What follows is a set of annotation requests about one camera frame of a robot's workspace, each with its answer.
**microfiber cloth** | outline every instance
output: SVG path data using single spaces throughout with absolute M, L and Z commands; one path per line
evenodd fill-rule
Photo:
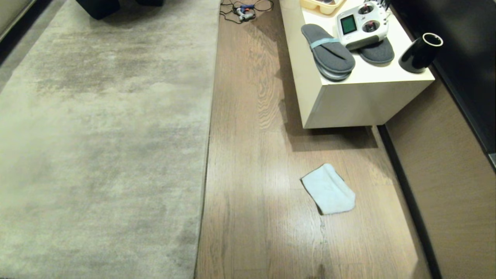
M 393 61 L 394 50 L 387 38 L 358 49 L 360 56 L 371 64 L 385 64 Z
M 307 174 L 302 183 L 322 214 L 350 211 L 355 207 L 355 193 L 330 164 L 323 164 Z
M 355 67 L 355 59 L 339 39 L 332 37 L 316 24 L 303 25 L 302 33 L 310 44 L 317 68 L 324 77 L 343 80 L 343 77 L 349 76 Z

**power cord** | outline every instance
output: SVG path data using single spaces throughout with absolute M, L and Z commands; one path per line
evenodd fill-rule
M 256 7 L 257 4 L 260 5 L 260 3 L 264 2 L 264 1 L 267 1 L 270 3 L 269 8 L 259 9 Z M 221 8 L 222 8 L 222 6 L 230 6 L 231 9 L 228 12 L 220 10 L 219 14 L 221 16 L 223 16 L 225 20 L 234 22 L 235 24 L 242 24 L 243 22 L 246 22 L 246 21 L 249 21 L 249 20 L 255 18 L 256 17 L 255 11 L 270 11 L 274 8 L 274 2 L 272 0 L 258 0 L 257 2 L 255 2 L 255 4 L 252 4 L 252 5 L 247 5 L 247 4 L 244 4 L 243 2 L 240 2 L 240 1 L 233 2 L 232 0 L 229 0 L 229 3 L 224 3 L 224 0 L 223 0 L 220 5 L 221 5 Z M 237 12 L 238 8 L 241 8 L 242 10 L 252 10 L 253 14 L 251 16 L 247 17 L 246 19 L 243 19 L 240 21 L 235 21 L 235 20 L 232 20 L 232 19 L 229 19 L 226 17 L 226 15 L 228 15 L 230 13 L 238 14 L 238 12 Z

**wooden floor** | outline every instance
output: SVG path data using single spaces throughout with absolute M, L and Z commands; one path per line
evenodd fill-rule
M 197 279 L 430 277 L 376 128 L 302 129 L 278 3 L 221 19 L 214 90 Z M 300 178 L 323 163 L 352 211 L 319 215 Z

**white cloth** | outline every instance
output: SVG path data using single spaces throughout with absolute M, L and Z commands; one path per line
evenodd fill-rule
M 307 174 L 302 182 L 322 214 L 350 211 L 355 207 L 355 193 L 330 164 L 323 164 Z

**wall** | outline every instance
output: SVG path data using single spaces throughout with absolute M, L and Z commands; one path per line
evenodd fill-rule
M 440 78 L 386 126 L 443 278 L 494 278 L 496 175 Z

